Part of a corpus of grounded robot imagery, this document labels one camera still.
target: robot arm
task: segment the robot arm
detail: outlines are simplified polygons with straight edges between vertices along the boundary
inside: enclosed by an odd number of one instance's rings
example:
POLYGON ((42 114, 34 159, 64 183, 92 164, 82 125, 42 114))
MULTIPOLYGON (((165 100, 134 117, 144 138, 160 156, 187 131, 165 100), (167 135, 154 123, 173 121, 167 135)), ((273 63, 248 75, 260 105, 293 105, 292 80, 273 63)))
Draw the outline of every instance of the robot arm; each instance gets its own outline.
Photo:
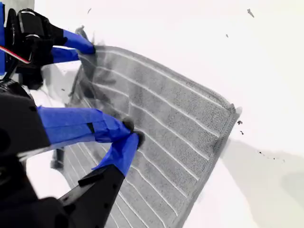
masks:
POLYGON ((143 134, 134 133, 130 121, 120 122, 96 109, 36 108, 32 99, 11 92, 3 88, 0 93, 1 227, 104 227, 143 134), (87 141, 112 146, 65 196, 37 199, 20 161, 87 141))

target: black plastic part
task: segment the black plastic part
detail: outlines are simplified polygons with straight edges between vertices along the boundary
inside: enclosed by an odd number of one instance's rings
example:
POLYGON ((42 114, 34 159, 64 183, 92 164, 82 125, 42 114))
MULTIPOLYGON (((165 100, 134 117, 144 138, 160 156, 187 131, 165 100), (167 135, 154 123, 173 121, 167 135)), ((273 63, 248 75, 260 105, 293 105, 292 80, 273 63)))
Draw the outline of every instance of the black plastic part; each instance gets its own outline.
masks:
POLYGON ((36 17, 29 13, 19 13, 19 22, 22 35, 35 34, 44 38, 44 29, 40 17, 36 17))
POLYGON ((60 198, 76 228, 103 228, 109 217, 124 175, 108 165, 85 176, 60 198))
POLYGON ((51 162, 51 168, 55 170, 61 170, 64 167, 64 156, 65 150, 64 148, 56 149, 53 152, 53 159, 51 162))
POLYGON ((0 81, 0 93, 19 95, 31 99, 22 86, 18 82, 11 79, 0 81))
POLYGON ((69 220, 55 198, 38 200, 15 156, 0 159, 1 228, 68 228, 69 220))
POLYGON ((87 123, 86 125, 90 129, 91 133, 94 134, 95 133, 95 129, 94 129, 93 123, 87 123))
POLYGON ((146 140, 146 138, 145 138, 145 136, 144 136, 144 133, 141 132, 141 131, 134 131, 134 133, 136 133, 136 134, 138 135, 139 141, 138 141, 138 146, 137 146, 137 148, 139 149, 139 148, 143 145, 143 143, 144 143, 144 141, 146 140))
POLYGON ((31 74, 23 73, 22 84, 32 90, 40 89, 43 85, 43 78, 40 68, 32 70, 31 74))
POLYGON ((10 62, 9 62, 9 66, 5 66, 6 70, 6 74, 3 78, 3 81, 8 81, 9 79, 11 79, 14 76, 14 73, 16 72, 18 66, 18 60, 13 58, 10 62))
POLYGON ((5 28, 5 46, 7 49, 19 54, 21 43, 22 38, 20 25, 18 23, 16 11, 14 9, 10 9, 5 28))
POLYGON ((32 99, 0 93, 0 107, 0 129, 10 140, 0 157, 50 146, 32 99))
POLYGON ((131 118, 126 117, 123 119, 123 124, 125 125, 126 128, 128 128, 131 132, 134 131, 134 122, 131 118))
POLYGON ((0 159, 0 211, 36 200, 36 194, 18 158, 2 157, 0 159))

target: dark speck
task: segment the dark speck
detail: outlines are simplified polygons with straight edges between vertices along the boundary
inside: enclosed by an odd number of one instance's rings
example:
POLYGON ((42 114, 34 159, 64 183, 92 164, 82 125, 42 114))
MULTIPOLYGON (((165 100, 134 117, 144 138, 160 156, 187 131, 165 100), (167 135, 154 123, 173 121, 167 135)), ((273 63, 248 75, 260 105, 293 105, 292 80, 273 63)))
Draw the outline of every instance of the dark speck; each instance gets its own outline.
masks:
POLYGON ((253 13, 251 12, 250 9, 247 9, 247 12, 254 18, 255 16, 253 16, 253 13))

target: blue tape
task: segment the blue tape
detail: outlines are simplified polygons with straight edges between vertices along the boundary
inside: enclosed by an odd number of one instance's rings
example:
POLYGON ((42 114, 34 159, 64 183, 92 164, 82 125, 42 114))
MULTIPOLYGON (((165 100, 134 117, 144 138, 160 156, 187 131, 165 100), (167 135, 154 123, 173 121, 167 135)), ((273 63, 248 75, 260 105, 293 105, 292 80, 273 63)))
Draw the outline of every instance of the blue tape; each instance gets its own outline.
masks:
POLYGON ((50 143, 56 147, 88 141, 111 143, 131 133, 121 121, 93 108, 39 107, 38 113, 50 143), (94 133, 88 123, 92 123, 94 133))
POLYGON ((126 176, 135 156, 138 143, 139 138, 135 133, 112 143, 108 153, 93 170, 113 164, 126 176))
POLYGON ((75 33, 63 30, 63 36, 67 38, 65 47, 75 48, 83 54, 94 54, 95 48, 91 42, 75 33))
MULTIPOLYGON (((0 45, 5 47, 3 4, 0 2, 0 45)), ((0 75, 5 73, 5 53, 0 51, 0 75)))
POLYGON ((51 50, 54 63, 64 63, 79 60, 76 50, 67 50, 63 48, 53 47, 51 50))

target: microfiber towel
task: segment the microfiber towel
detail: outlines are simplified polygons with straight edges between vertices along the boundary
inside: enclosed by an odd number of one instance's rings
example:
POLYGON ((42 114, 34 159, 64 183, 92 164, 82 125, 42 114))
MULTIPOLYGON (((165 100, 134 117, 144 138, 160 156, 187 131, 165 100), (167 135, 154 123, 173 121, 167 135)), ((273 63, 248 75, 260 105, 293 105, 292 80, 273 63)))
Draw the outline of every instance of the microfiber towel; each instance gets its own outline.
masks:
MULTIPOLYGON (((133 119, 145 134, 106 227, 181 228, 238 119, 214 91, 136 53, 97 46, 82 66, 70 107, 93 107, 133 119)), ((69 185, 98 164, 110 145, 66 147, 62 173, 69 185)))

